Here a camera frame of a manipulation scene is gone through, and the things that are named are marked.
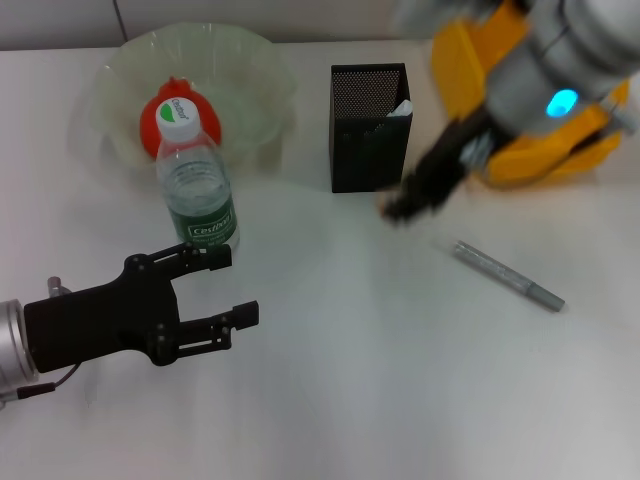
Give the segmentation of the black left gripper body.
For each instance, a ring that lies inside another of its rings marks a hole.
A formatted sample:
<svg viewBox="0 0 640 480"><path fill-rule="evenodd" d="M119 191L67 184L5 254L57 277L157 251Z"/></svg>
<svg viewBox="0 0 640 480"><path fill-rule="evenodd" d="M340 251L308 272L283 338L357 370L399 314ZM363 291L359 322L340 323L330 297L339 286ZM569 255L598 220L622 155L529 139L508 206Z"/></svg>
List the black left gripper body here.
<svg viewBox="0 0 640 480"><path fill-rule="evenodd" d="M132 257L107 284L25 305L24 319L28 350L41 373L128 350L156 366L177 357L171 276Z"/></svg>

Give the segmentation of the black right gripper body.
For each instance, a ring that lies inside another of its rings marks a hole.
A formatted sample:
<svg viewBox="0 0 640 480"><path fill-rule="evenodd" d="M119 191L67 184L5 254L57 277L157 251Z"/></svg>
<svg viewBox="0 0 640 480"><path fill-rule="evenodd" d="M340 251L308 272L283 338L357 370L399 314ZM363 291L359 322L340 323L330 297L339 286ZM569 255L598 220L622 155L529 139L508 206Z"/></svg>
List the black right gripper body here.
<svg viewBox="0 0 640 480"><path fill-rule="evenodd" d="M500 128L489 117L468 117L447 125L400 185L381 201L391 223L408 223L440 210L472 170L483 168L500 148Z"/></svg>

